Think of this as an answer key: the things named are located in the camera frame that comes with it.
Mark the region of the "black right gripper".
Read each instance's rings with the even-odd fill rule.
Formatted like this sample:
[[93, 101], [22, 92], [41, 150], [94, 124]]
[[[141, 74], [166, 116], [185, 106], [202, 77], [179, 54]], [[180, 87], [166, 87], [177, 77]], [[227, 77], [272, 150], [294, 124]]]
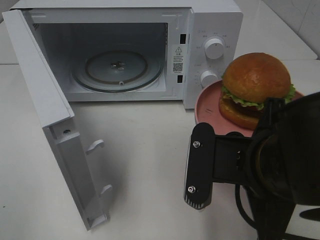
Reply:
[[184, 201], [190, 207], [204, 209], [210, 205], [213, 182], [251, 188], [267, 186], [260, 170], [261, 151], [275, 134], [277, 112], [285, 101], [268, 98], [265, 103], [251, 137], [236, 131], [214, 136], [213, 127], [205, 122], [193, 128], [184, 177]]

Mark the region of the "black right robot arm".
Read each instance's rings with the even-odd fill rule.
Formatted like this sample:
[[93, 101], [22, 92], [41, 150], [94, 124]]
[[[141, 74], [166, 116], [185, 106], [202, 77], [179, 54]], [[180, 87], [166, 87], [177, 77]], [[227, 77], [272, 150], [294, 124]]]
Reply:
[[320, 204], [320, 95], [290, 103], [268, 98], [250, 137], [218, 135], [198, 123], [190, 136], [185, 202], [207, 207], [213, 183], [235, 186], [238, 211], [258, 239], [296, 240], [286, 232], [296, 205]]

